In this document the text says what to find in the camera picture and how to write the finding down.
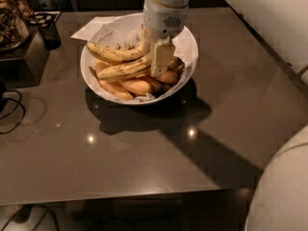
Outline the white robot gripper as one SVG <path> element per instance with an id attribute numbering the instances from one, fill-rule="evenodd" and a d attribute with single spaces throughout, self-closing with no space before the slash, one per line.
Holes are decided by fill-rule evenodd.
<path id="1" fill-rule="evenodd" d="M 171 38 L 183 31 L 188 7 L 186 0 L 144 0 L 145 25 L 142 24 L 140 27 L 138 48 L 146 55 L 151 47 L 152 77 L 158 77 L 167 71 L 175 52 Z"/>

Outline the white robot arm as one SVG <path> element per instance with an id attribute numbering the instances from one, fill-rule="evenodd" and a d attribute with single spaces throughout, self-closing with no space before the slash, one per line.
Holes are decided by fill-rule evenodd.
<path id="1" fill-rule="evenodd" d="M 284 63 L 302 39 L 297 12 L 277 0 L 192 9 L 199 69 L 193 80 L 145 107 L 155 132 L 141 170 L 143 194 L 254 190 L 245 231 L 308 231 L 306 97 Z"/>

